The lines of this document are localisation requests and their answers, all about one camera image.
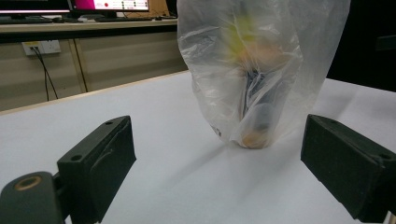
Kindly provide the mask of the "yellow item inside bag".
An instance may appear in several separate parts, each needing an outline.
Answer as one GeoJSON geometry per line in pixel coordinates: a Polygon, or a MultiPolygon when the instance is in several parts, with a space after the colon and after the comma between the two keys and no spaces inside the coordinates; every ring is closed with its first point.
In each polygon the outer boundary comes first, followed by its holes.
{"type": "Polygon", "coordinates": [[[255,22],[249,15],[233,18],[230,25],[230,52],[236,60],[246,57],[247,47],[256,40],[255,22]]]}

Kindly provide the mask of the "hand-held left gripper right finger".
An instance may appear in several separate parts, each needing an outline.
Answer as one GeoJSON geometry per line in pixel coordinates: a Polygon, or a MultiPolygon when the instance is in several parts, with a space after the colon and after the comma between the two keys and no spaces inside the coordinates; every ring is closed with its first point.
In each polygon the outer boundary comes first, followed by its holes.
{"type": "Polygon", "coordinates": [[[301,161],[363,223],[396,216],[396,153],[322,116],[308,115],[301,161]]]}

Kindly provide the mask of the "dark item inside bag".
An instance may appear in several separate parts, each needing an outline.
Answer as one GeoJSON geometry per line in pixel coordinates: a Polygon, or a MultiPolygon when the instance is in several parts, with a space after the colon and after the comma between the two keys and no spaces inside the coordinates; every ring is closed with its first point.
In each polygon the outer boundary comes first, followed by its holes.
{"type": "Polygon", "coordinates": [[[264,132],[275,127],[285,102],[288,85],[279,72],[252,70],[246,74],[243,121],[249,129],[264,132]]]}

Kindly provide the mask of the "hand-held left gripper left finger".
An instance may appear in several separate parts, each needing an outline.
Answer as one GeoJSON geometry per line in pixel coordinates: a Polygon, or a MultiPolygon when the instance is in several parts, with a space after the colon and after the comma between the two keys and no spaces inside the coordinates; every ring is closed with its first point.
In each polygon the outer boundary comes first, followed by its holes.
{"type": "Polygon", "coordinates": [[[72,221],[102,221],[135,161],[128,116],[104,122],[64,154],[57,165],[61,183],[69,190],[72,221]]]}

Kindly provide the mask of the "computer monitor with pink screen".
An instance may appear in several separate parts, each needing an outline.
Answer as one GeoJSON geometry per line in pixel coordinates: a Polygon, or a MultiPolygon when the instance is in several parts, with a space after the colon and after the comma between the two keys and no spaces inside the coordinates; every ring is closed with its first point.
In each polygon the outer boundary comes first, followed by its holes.
{"type": "Polygon", "coordinates": [[[149,0],[70,0],[74,9],[148,11],[149,0]]]}

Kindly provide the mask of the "orange item inside bag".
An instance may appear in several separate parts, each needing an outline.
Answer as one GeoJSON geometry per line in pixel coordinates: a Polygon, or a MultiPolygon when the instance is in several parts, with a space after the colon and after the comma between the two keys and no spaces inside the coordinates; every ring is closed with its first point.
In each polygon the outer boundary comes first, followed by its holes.
{"type": "Polygon", "coordinates": [[[278,44],[249,43],[239,53],[239,59],[246,69],[263,72],[274,71],[285,66],[291,59],[278,44]]]}

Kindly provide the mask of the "white wall socket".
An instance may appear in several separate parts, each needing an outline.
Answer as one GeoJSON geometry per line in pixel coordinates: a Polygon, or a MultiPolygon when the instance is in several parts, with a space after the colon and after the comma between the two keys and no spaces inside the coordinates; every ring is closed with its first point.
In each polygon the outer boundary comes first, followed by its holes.
{"type": "Polygon", "coordinates": [[[61,47],[58,40],[22,42],[22,47],[27,56],[33,56],[36,52],[41,54],[60,53],[61,47]]]}

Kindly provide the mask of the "wooden desk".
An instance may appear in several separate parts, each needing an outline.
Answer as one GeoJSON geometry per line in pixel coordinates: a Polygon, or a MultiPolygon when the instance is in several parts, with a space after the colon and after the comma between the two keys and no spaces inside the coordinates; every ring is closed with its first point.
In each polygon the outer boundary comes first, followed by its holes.
{"type": "Polygon", "coordinates": [[[176,20],[0,25],[0,111],[186,69],[176,20]],[[45,40],[61,52],[25,54],[45,40]]]}

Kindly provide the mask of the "clear plastic bag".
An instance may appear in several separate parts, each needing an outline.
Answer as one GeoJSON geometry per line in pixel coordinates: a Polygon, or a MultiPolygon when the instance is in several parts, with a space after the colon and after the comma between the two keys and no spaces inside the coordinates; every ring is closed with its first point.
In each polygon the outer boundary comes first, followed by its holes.
{"type": "Polygon", "coordinates": [[[201,112],[219,139],[264,148],[300,126],[317,100],[340,42],[351,0],[178,0],[177,42],[201,112]],[[256,40],[291,56],[279,72],[288,85],[275,127],[249,129],[242,107],[246,69],[230,52],[234,17],[249,15],[256,40]]]}

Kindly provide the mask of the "black keyboard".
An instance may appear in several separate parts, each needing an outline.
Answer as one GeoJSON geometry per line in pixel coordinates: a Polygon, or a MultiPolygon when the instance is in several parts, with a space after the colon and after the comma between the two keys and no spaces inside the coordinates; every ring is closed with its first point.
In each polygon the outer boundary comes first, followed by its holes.
{"type": "Polygon", "coordinates": [[[23,19],[0,18],[0,24],[40,24],[40,23],[52,23],[52,20],[46,18],[23,18],[23,19]]]}
{"type": "Polygon", "coordinates": [[[152,18],[142,17],[142,18],[96,18],[96,22],[124,22],[124,21],[152,21],[152,18]]]}

